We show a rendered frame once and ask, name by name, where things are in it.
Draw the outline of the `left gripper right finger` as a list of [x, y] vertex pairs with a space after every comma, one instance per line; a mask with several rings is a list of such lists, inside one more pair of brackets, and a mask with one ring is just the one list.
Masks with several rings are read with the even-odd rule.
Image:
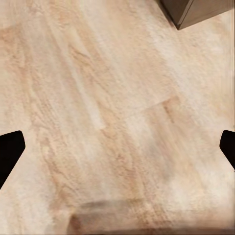
[[235, 170], [235, 132], [224, 130], [219, 147]]

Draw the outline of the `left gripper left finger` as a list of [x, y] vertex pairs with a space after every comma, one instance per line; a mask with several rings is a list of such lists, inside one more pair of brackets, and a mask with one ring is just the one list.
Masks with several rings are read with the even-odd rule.
[[25, 141], [21, 130], [0, 136], [0, 188], [4, 185], [24, 150]]

